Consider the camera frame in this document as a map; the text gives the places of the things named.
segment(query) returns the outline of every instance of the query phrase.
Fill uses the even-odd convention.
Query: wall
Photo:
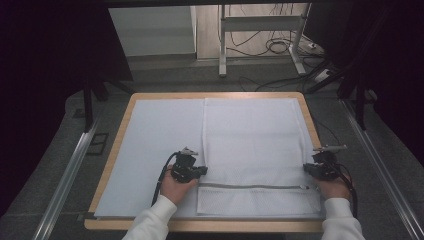
[[[109,9],[125,56],[195,53],[194,7]]]

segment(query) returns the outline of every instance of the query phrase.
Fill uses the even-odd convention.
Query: black curtain
[[[423,12],[422,1],[396,1],[363,77],[377,94],[375,111],[424,166]]]
[[[4,1],[0,8],[1,215],[49,146],[66,99],[88,79],[132,80],[103,5]]]

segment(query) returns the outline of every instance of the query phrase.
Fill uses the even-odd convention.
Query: white sleeve
[[[164,240],[168,235],[168,222],[177,206],[159,195],[156,203],[142,211],[135,219],[123,240]]]
[[[330,198],[324,203],[327,211],[322,240],[357,240],[362,236],[361,224],[352,216],[350,203],[344,198]]]

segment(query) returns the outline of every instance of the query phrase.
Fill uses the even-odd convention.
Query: hand
[[[321,194],[325,199],[329,198],[346,198],[350,199],[350,192],[347,188],[345,182],[341,178],[336,178],[332,181],[324,181],[314,178],[317,183],[319,189],[321,190]]]
[[[172,165],[168,165],[168,170],[165,173],[165,177],[160,188],[160,194],[177,205],[184,199],[188,190],[196,186],[198,181],[197,179],[192,179],[188,183],[180,183],[171,176],[171,169]]]

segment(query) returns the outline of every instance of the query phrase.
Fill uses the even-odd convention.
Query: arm
[[[322,240],[356,240],[362,236],[361,224],[352,216],[350,203],[345,198],[330,198],[324,203],[327,210],[326,220],[322,224]]]
[[[325,199],[327,211],[326,220],[322,227],[322,240],[357,240],[364,239],[361,224],[352,216],[350,211],[350,192],[340,179],[321,181],[315,179]]]
[[[177,211],[177,206],[168,198],[159,195],[155,205],[142,211],[135,219],[123,240],[163,240],[168,235],[168,221]]]
[[[162,181],[160,195],[156,203],[150,208],[142,211],[135,219],[123,240],[164,240],[168,235],[168,221],[177,211],[185,194],[197,184],[193,179],[189,183],[179,183],[171,176],[168,166],[165,178]]]

